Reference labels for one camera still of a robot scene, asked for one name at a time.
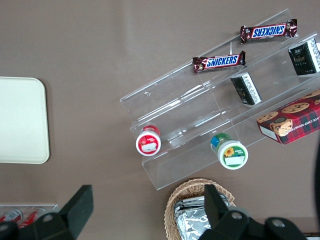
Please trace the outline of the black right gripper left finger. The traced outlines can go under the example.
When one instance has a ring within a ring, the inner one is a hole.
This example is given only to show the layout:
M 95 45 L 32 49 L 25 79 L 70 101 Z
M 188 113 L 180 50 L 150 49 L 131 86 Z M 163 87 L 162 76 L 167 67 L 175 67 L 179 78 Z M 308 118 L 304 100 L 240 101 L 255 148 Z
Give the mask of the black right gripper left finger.
M 59 212 L 49 212 L 26 227 L 0 224 L 2 240 L 76 240 L 94 211 L 92 185 L 82 185 Z

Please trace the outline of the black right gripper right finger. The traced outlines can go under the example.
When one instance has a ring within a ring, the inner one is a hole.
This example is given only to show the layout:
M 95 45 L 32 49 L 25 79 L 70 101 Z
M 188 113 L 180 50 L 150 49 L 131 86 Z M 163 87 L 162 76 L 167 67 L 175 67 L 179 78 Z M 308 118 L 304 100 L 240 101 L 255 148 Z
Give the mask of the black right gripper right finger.
M 201 235 L 201 240 L 305 240 L 307 238 L 286 218 L 270 217 L 261 224 L 239 209 L 228 209 L 214 185 L 204 187 L 204 208 L 211 228 Z

